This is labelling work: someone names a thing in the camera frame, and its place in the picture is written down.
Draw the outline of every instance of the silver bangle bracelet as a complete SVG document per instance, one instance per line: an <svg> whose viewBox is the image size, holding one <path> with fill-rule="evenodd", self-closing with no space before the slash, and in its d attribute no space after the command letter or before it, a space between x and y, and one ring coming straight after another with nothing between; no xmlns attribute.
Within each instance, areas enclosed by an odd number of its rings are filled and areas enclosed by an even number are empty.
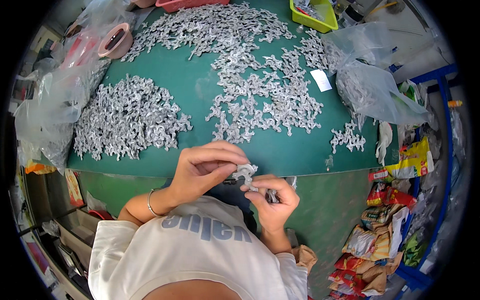
<svg viewBox="0 0 480 300"><path fill-rule="evenodd" d="M155 191L158 191L158 190L161 190L160 188L156 188L156 189L151 189L150 192L148 193L148 197L147 197L147 206L148 206L148 210L156 217L158 218L162 218L162 217L165 217L167 214L165 215L157 215L156 213L153 212L153 209L152 207L150 206L150 195L155 192Z"/></svg>

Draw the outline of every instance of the floor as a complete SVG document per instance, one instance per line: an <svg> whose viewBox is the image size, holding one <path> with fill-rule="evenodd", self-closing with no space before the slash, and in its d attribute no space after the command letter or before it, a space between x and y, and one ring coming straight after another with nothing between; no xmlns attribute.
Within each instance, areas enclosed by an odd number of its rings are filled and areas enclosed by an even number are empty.
<svg viewBox="0 0 480 300"><path fill-rule="evenodd" d="M78 181L83 195L89 191L117 216L130 198L162 186L165 179L80 172ZM318 256L309 275L314 299L330 292L327 277L334 271L333 264L340 257L345 240L367 208L370 187L368 170L298 178L300 204L286 227L294 229L299 243L312 248Z"/></svg>

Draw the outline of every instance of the hand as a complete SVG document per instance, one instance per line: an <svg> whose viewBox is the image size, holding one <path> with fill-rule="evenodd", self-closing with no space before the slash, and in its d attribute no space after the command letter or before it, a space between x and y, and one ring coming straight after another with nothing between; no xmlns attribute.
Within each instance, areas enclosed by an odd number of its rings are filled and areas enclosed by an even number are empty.
<svg viewBox="0 0 480 300"><path fill-rule="evenodd" d="M262 230L269 234L283 233L285 222L300 202L295 190L285 179L272 174L253 177L252 186L258 188L258 192L246 192L245 198L257 208ZM245 192L249 187L242 185L240 189ZM280 203L268 203L265 199L266 189L276 190Z"/></svg>
<svg viewBox="0 0 480 300"><path fill-rule="evenodd" d="M248 163L244 151L226 141L183 149L168 187L174 204L197 200L235 172L237 165Z"/></svg>

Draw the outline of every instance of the white t-shirt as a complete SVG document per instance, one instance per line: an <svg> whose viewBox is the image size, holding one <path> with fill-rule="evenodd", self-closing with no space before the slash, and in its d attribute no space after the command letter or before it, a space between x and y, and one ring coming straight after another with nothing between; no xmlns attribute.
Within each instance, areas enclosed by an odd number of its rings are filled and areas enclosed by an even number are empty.
<svg viewBox="0 0 480 300"><path fill-rule="evenodd" d="M273 255L245 227L236 206L213 197L182 204L138 227L100 221L88 286L96 300L141 300L168 283L207 279L242 300L307 299L307 268Z"/></svg>

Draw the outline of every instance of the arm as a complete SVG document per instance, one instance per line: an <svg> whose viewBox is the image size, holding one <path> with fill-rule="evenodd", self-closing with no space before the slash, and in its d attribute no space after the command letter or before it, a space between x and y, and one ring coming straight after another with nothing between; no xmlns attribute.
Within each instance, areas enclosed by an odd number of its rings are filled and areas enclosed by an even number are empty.
<svg viewBox="0 0 480 300"><path fill-rule="evenodd" d="M254 177L252 185L258 188L258 192L246 192L245 197L250 199L258 210L258 219L262 225L260 240L273 254L292 253L284 225L299 204L300 198L284 179L271 174ZM248 187L243 185L241 189L247 191ZM276 190L280 203L269 204L265 199L266 189Z"/></svg>
<svg viewBox="0 0 480 300"><path fill-rule="evenodd" d="M186 148L180 153L172 184L150 195L150 206L157 215L168 214L183 203L197 200L209 189L237 170L237 164L247 164L245 153L226 141ZM148 193L130 199L120 211L118 220L138 226L155 216L147 206Z"/></svg>

